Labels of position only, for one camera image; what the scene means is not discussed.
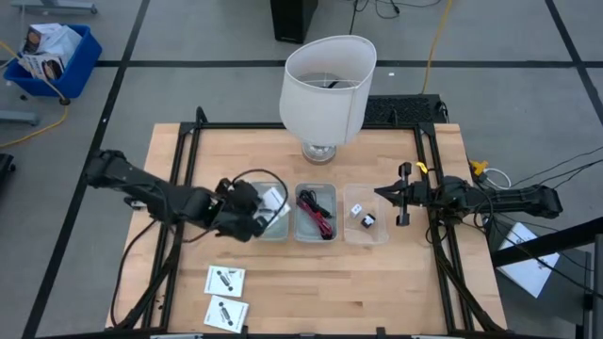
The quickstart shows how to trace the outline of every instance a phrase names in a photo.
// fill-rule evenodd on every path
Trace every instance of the white card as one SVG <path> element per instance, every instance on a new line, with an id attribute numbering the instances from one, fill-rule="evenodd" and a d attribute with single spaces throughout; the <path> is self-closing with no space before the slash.
<path id="1" fill-rule="evenodd" d="M 218 296 L 240 297 L 243 295 L 245 269 L 210 266 L 207 270 L 205 293 Z"/>
<path id="2" fill-rule="evenodd" d="M 205 325 L 241 333 L 249 304 L 212 296 L 205 315 Z"/>
<path id="3" fill-rule="evenodd" d="M 260 205 L 258 206 L 258 212 L 255 213 L 253 218 L 262 216 L 266 221 L 269 221 L 270 219 L 272 219 L 274 213 L 279 209 L 279 207 L 281 207 L 281 205 L 283 204 L 283 200 L 283 196 L 275 187 L 267 190 L 266 193 L 262 195 L 262 203 L 260 203 Z M 272 226 L 279 218 L 286 215 L 290 209 L 291 207 L 289 207 L 289 204 L 286 203 L 285 206 L 283 206 L 281 213 L 279 213 L 279 215 L 266 228 Z"/>
<path id="4" fill-rule="evenodd" d="M 500 245 L 500 250 L 506 249 L 513 244 L 519 244 L 521 246 L 521 243 L 537 237 L 520 222 L 515 223 L 511 230 L 512 232 L 507 234 L 508 240 L 505 239 Z M 539 259 L 547 263 L 549 266 L 554 267 L 559 259 L 559 254 L 552 253 L 541 256 Z M 514 281 L 520 287 L 528 291 L 528 293 L 533 295 L 535 298 L 538 298 L 540 292 L 543 290 L 543 287 L 545 287 L 548 276 L 550 276 L 550 269 L 534 259 L 501 266 L 498 268 L 498 270 L 509 277 L 509 279 Z"/>

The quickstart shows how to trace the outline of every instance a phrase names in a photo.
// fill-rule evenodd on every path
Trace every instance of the plastic container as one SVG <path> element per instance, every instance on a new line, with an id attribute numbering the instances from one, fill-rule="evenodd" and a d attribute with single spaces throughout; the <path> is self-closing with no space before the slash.
<path id="1" fill-rule="evenodd" d="M 259 193 L 260 196 L 273 187 L 276 187 L 276 191 L 279 192 L 281 196 L 285 196 L 285 190 L 279 183 L 258 182 L 252 183 L 252 186 L 257 190 L 257 193 Z M 289 214 L 286 214 L 284 217 L 276 220 L 272 226 L 268 227 L 264 233 L 258 237 L 258 240 L 286 242 L 288 238 Z"/>
<path id="2" fill-rule="evenodd" d="M 299 196 L 300 192 L 304 189 L 313 190 L 317 194 L 317 203 L 331 213 L 331 218 L 328 218 L 327 221 L 333 228 L 333 238 L 324 240 L 320 236 L 316 223 L 296 204 L 293 222 L 293 235 L 295 239 L 310 243 L 329 243 L 335 241 L 339 234 L 337 230 L 337 194 L 335 186 L 331 184 L 299 184 L 295 187 L 295 197 Z"/>
<path id="3" fill-rule="evenodd" d="M 385 209 L 387 200 L 375 194 L 376 186 L 349 184 L 343 193 L 343 235 L 344 240 L 357 245 L 379 245 L 389 240 Z M 351 208 L 359 203 L 362 211 L 356 218 L 350 215 Z M 367 215 L 375 217 L 375 223 L 366 228 L 360 222 Z"/>
<path id="4" fill-rule="evenodd" d="M 66 97 L 77 98 L 82 94 L 86 82 L 94 69 L 103 48 L 90 33 L 90 28 L 81 24 L 69 24 L 69 27 L 82 36 L 82 40 L 75 49 L 65 72 L 58 80 L 50 81 L 51 84 Z M 58 94 L 48 87 L 42 80 L 34 79 L 17 60 L 12 60 L 8 65 L 4 78 L 14 82 L 27 93 L 34 96 L 58 97 Z"/>

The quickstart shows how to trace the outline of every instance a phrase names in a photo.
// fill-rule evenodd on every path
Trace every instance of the black speaker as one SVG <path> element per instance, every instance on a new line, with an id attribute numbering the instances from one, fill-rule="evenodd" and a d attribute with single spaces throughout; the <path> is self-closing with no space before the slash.
<path id="1" fill-rule="evenodd" d="M 270 0 L 274 39 L 303 43 L 318 0 Z"/>

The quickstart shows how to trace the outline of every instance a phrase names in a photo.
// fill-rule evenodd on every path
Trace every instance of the yellow cord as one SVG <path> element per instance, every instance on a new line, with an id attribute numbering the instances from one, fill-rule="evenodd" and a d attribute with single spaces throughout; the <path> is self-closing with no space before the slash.
<path id="1" fill-rule="evenodd" d="M 12 49 L 10 49 L 10 47 L 8 47 L 8 45 L 6 45 L 5 43 L 3 43 L 2 41 L 0 41 L 0 46 L 4 47 L 4 49 L 6 49 L 6 50 L 7 50 L 7 51 L 8 51 L 8 52 L 9 52 L 9 53 L 12 55 L 12 57 L 15 57 L 15 58 L 17 58 L 18 60 L 21 60 L 21 58 L 20 58 L 20 57 L 19 57 L 19 56 L 18 56 L 18 55 L 17 55 L 17 54 L 16 54 L 16 53 L 15 53 L 15 52 L 12 50 Z M 26 63 L 25 63 L 25 68 L 26 68 L 26 70 L 27 70 L 27 71 L 29 71 L 30 73 L 33 73 L 33 72 L 32 72 L 32 70 L 30 70 L 30 69 L 29 69 L 29 68 L 26 66 Z M 61 93 L 61 92 L 60 92 L 60 91 L 59 91 L 59 90 L 58 90 L 58 89 L 57 89 L 55 86 L 53 86 L 53 84 L 51 84 L 51 83 L 50 83 L 48 80 L 46 80 L 46 79 L 42 79 L 42 81 L 43 81 L 44 83 L 46 83 L 46 85 L 48 85 L 48 87 L 50 87 L 51 89 L 53 89 L 53 90 L 54 90 L 54 91 L 55 91 L 55 92 L 58 94 L 58 96 L 59 96 L 61 99 L 63 99 L 63 100 L 67 100 L 67 99 L 65 98 L 65 96 L 63 96 L 63 94 L 62 94 L 62 93 Z M 46 131 L 48 131 L 48 130 L 50 130 L 50 129 L 53 129 L 53 128 L 55 128 L 55 127 L 59 126 L 60 124 L 62 124 L 62 123 L 63 123 L 63 122 L 64 122 L 64 121 L 67 119 L 67 116 L 68 116 L 68 115 L 69 115 L 69 109 L 67 108 L 67 106 L 65 106 L 65 111 L 63 112 L 63 115 L 60 117 L 60 119 L 59 119 L 57 122 L 55 122 L 55 123 L 53 123 L 53 124 L 50 124 L 50 125 L 48 125 L 48 126 L 46 126 L 46 127 L 42 128 L 42 129 L 40 129 L 40 130 L 38 130 L 38 131 L 36 131 L 36 132 L 34 132 L 34 133 L 30 134 L 30 135 L 28 135 L 28 136 L 21 137 L 21 138 L 18 138 L 18 139 L 16 139 L 16 140 L 12 140 L 12 141 L 7 142 L 7 143 L 4 143 L 4 144 L 0 144 L 0 149 L 1 149 L 1 148 L 8 147 L 8 146 L 15 145 L 15 144 L 18 144 L 18 143 L 23 142 L 23 141 L 26 141 L 26 140 L 28 140 L 28 139 L 30 139 L 30 138 L 32 138 L 32 137 L 35 137 L 35 136 L 37 136 L 37 135 L 39 135 L 39 134 L 42 134 L 42 133 L 44 133 L 44 132 L 46 132 Z"/>
<path id="2" fill-rule="evenodd" d="M 450 12 L 451 7 L 452 0 L 448 0 L 448 3 L 446 4 L 446 9 L 444 9 L 444 14 L 442 15 L 442 19 L 440 19 L 440 25 L 437 26 L 435 38 L 433 38 L 432 48 L 430 49 L 430 56 L 427 58 L 427 67 L 425 68 L 425 80 L 423 80 L 423 90 L 421 90 L 421 94 L 425 94 L 425 91 L 427 90 L 427 83 L 430 79 L 430 70 L 432 67 L 433 51 L 435 50 L 435 45 L 437 44 L 437 41 L 440 39 L 440 35 L 442 35 L 442 31 L 444 30 L 444 25 L 446 24 L 446 19 L 448 18 L 448 13 Z"/>

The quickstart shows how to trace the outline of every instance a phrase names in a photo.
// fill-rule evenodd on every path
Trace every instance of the yellow clamp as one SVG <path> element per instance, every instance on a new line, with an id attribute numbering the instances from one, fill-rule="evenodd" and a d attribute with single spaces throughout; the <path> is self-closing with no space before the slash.
<path id="1" fill-rule="evenodd" d="M 422 163 L 422 162 L 420 162 L 420 161 L 419 161 L 419 162 L 417 162 L 417 163 L 416 163 L 416 165 L 417 165 L 417 166 L 419 166 L 419 168 L 421 169 L 421 171 L 422 171 L 423 173 L 425 173 L 425 174 L 427 174 L 427 172 L 429 171 L 429 170 L 427 169 L 427 166 L 425 166 L 425 164 L 423 164 L 423 163 Z"/>
<path id="2" fill-rule="evenodd" d="M 483 173 L 483 170 L 488 167 L 488 162 L 485 160 L 482 162 L 470 160 L 469 163 L 471 163 L 471 170 L 473 170 L 473 173 L 477 176 L 480 176 Z"/>

